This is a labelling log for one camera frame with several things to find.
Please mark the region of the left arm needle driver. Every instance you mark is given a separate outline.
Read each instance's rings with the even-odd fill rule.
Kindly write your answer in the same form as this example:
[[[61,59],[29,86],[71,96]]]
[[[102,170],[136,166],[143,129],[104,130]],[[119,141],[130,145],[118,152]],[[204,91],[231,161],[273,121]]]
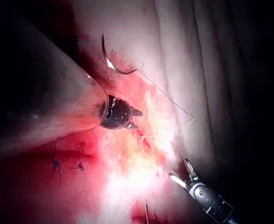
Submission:
[[[100,126],[110,130],[126,128],[129,122],[133,122],[131,107],[127,101],[108,94],[108,109]]]

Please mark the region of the right arm needle driver jaw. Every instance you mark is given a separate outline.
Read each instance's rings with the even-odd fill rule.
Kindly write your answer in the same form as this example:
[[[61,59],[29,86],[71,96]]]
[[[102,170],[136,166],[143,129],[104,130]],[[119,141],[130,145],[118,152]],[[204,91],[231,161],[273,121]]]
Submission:
[[[186,189],[186,186],[187,186],[186,183],[183,180],[181,180],[179,177],[177,177],[176,175],[172,173],[169,173],[169,177],[172,181],[180,185],[182,188]]]
[[[190,180],[193,181],[194,180],[194,174],[195,174],[193,165],[191,164],[191,162],[187,158],[184,159],[184,164],[185,164],[185,167],[186,167],[187,172],[189,174]]]

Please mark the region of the right arm needle driver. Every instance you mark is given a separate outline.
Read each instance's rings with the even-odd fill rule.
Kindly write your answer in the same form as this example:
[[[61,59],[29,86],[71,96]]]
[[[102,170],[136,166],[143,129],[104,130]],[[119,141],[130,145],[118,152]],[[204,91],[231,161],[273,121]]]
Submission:
[[[188,182],[187,191],[212,219],[229,219],[231,217],[233,207],[200,179]]]

